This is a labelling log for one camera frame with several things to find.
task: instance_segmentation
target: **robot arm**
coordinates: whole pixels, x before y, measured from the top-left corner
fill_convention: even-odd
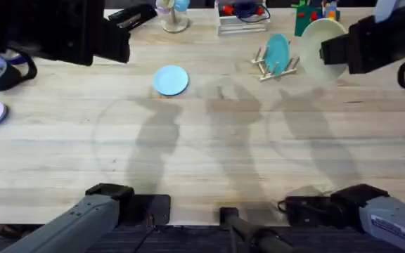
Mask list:
[[[382,17],[364,18],[349,27],[349,34],[323,42],[324,63],[347,63],[351,74],[363,74],[405,58],[405,6]]]
[[[86,252],[124,218],[123,209],[133,195],[130,187],[100,183],[73,208],[1,253]]]
[[[405,204],[386,191],[361,184],[330,197],[287,197],[282,204],[292,227],[350,227],[405,250]]]

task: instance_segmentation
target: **wooden table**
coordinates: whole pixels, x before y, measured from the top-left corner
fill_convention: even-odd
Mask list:
[[[154,19],[132,32],[127,65],[38,59],[35,80],[0,93],[11,108],[0,126],[0,223],[46,223],[100,182],[171,195],[173,224],[217,223],[221,206],[283,223],[275,206],[286,195],[360,182],[405,201],[400,63],[330,84],[301,67],[258,81],[249,60],[271,34],[297,52],[294,12],[272,10],[268,32],[229,37],[216,35],[213,10],[189,11],[181,34]],[[342,23],[371,13],[343,9]],[[173,98],[152,88],[168,64],[190,76]]]

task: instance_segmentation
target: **blue plate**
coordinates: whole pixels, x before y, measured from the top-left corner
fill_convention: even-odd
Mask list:
[[[175,96],[187,88],[188,74],[182,67],[164,66],[154,74],[153,86],[162,95]]]
[[[266,46],[268,46],[268,51],[265,55],[265,64],[270,66],[270,71],[272,71],[274,64],[279,62],[274,74],[282,73],[290,60],[290,46],[287,38],[282,34],[273,34]]]

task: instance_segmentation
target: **black cable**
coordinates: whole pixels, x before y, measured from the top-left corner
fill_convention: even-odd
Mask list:
[[[268,15],[265,18],[261,18],[259,20],[245,20],[245,18],[250,18],[252,17],[258,8],[263,8],[266,11],[266,14]],[[247,2],[247,3],[239,3],[239,4],[234,4],[233,5],[233,14],[242,22],[246,23],[257,23],[261,22],[264,20],[268,20],[271,18],[271,14],[268,11],[268,8],[265,7],[263,4],[256,4],[255,2]]]
[[[152,228],[149,232],[147,232],[145,234],[145,236],[141,239],[141,241],[138,243],[138,245],[135,247],[134,251],[132,251],[132,253],[137,253],[138,250],[141,248],[141,246],[144,244],[144,242],[146,241],[146,239],[148,239],[148,237],[150,235],[153,234],[153,232],[155,231],[155,228]]]

